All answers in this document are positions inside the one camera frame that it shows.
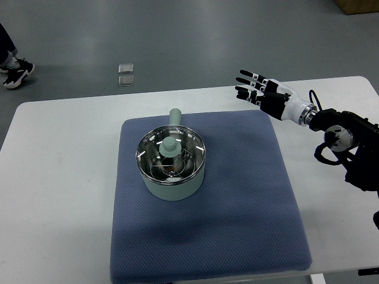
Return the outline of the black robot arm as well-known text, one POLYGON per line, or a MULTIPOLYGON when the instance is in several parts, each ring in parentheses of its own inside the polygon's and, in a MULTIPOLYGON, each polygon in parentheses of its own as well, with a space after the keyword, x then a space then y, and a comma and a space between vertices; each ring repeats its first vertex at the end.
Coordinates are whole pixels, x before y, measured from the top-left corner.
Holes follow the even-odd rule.
POLYGON ((314 157, 323 164, 342 165, 345 181, 364 192, 378 192, 378 124, 335 109, 311 111, 305 118, 312 131, 323 131, 314 157))

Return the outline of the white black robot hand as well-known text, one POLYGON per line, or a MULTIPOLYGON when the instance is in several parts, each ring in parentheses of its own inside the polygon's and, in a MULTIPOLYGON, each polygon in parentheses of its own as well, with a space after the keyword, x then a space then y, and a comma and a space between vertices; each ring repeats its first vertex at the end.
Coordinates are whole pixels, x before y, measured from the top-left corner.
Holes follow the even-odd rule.
POLYGON ((290 120, 298 125, 309 125, 317 113, 317 107, 300 98, 299 94, 288 85, 268 79, 257 73, 241 70, 242 77, 236 81, 236 97, 259 107, 261 111, 280 120, 290 120))

